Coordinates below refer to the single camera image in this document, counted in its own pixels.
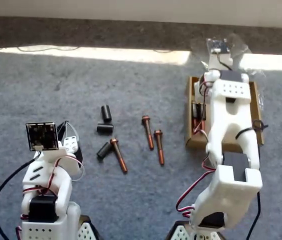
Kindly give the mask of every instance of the cardboard box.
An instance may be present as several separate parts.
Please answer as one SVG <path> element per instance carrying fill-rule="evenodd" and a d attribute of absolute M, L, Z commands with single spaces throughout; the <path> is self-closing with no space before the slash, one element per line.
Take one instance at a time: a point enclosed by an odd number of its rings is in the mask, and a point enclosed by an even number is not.
<path fill-rule="evenodd" d="M 191 112 L 191 103 L 195 100 L 195 90 L 194 83 L 199 81 L 198 77 L 191 76 L 187 82 L 186 86 L 186 111 L 185 111 L 185 126 L 186 126 L 186 134 L 185 134 L 185 146 L 188 148 L 196 148 L 205 150 L 207 145 L 207 140 L 202 134 L 193 135 L 192 128 L 192 112 Z M 258 90 L 257 84 L 253 81 L 249 83 L 250 92 L 251 92 L 251 118 L 252 120 L 261 120 L 261 111 L 260 106 L 258 104 Z M 210 105 L 206 105 L 206 121 L 205 121 L 205 132 L 209 134 L 210 131 Z M 257 143 L 260 145 L 264 144 L 264 135 L 262 132 L 256 133 Z M 234 137 L 230 137 L 227 134 L 224 136 L 222 141 L 222 151 L 227 152 L 237 152 L 241 153 L 242 149 L 237 143 Z"/>

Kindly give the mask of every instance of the screw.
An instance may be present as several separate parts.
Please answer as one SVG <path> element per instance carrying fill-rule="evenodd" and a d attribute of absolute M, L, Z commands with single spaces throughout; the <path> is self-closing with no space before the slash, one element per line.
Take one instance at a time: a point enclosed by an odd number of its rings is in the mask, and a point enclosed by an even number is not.
<path fill-rule="evenodd" d="M 152 151 L 155 147 L 153 146 L 153 139 L 150 130 L 150 117 L 148 115 L 142 116 L 142 124 L 145 127 L 147 142 L 149 143 L 149 148 Z"/>
<path fill-rule="evenodd" d="M 156 138 L 156 144 L 157 144 L 157 153 L 159 155 L 159 163 L 161 166 L 165 164 L 165 157 L 163 156 L 163 149 L 162 149 L 162 131 L 155 130 L 154 131 L 154 137 Z"/>
<path fill-rule="evenodd" d="M 115 151 L 115 155 L 117 157 L 117 160 L 119 161 L 119 164 L 120 164 L 120 167 L 122 169 L 122 172 L 124 174 L 126 174 L 128 172 L 128 169 L 127 169 L 127 166 L 126 166 L 126 163 L 125 161 L 123 160 L 123 157 L 121 155 L 121 152 L 120 152 L 120 149 L 119 149 L 119 146 L 118 146 L 118 139 L 116 138 L 111 138 L 110 140 L 110 143 L 112 144 L 113 146 L 113 149 Z"/>

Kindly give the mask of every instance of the wall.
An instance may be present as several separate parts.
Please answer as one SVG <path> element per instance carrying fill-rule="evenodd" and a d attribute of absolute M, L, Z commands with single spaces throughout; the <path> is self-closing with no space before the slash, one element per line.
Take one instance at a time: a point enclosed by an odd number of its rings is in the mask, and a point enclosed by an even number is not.
<path fill-rule="evenodd" d="M 282 28 L 282 0 L 0 0 L 0 16 Z"/>

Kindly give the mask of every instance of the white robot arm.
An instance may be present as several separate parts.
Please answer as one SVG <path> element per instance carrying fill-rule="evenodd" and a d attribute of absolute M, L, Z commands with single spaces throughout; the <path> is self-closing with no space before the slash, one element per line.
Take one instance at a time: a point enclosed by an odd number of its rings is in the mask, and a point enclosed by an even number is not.
<path fill-rule="evenodd" d="M 30 149 L 43 151 L 29 165 L 22 181 L 22 240 L 99 239 L 88 222 L 78 229 L 81 209 L 70 201 L 71 176 L 84 174 L 84 166 L 77 159 L 78 151 L 81 154 L 77 136 L 65 136 L 62 144 L 53 133 L 54 123 L 40 124 L 27 124 Z M 42 143 L 49 146 L 47 150 Z"/>
<path fill-rule="evenodd" d="M 225 42 L 217 43 L 211 48 L 209 71 L 194 84 L 195 102 L 210 105 L 211 129 L 205 151 L 215 171 L 209 186 L 186 209 L 193 229 L 190 239 L 219 240 L 217 232 L 240 222 L 263 185 L 249 77 L 229 67 L 229 49 Z M 222 151 L 226 134 L 237 140 L 243 153 Z"/>

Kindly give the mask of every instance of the black cylinder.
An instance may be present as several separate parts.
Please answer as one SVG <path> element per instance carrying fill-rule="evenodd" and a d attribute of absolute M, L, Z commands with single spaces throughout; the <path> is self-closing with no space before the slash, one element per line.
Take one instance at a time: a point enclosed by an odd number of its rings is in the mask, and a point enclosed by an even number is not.
<path fill-rule="evenodd" d="M 200 114 L 202 116 L 202 120 L 205 121 L 207 120 L 207 111 L 206 111 L 206 106 L 203 104 L 200 104 Z"/>
<path fill-rule="evenodd" d="M 192 102 L 191 106 L 192 106 L 192 109 L 191 109 L 192 118 L 197 119 L 198 118 L 197 105 L 194 102 Z"/>
<path fill-rule="evenodd" d="M 106 142 L 101 148 L 100 150 L 96 153 L 97 158 L 102 160 L 104 159 L 108 153 L 110 153 L 112 150 L 112 145 L 108 142 Z"/>
<path fill-rule="evenodd" d="M 99 134 L 111 134 L 113 133 L 114 126 L 113 124 L 108 123 L 98 123 L 96 127 L 96 131 Z"/>
<path fill-rule="evenodd" d="M 111 122 L 112 117 L 111 117 L 111 112 L 110 112 L 109 105 L 103 105 L 103 106 L 101 107 L 101 113 L 102 113 L 103 121 L 104 121 L 105 123 Z"/>

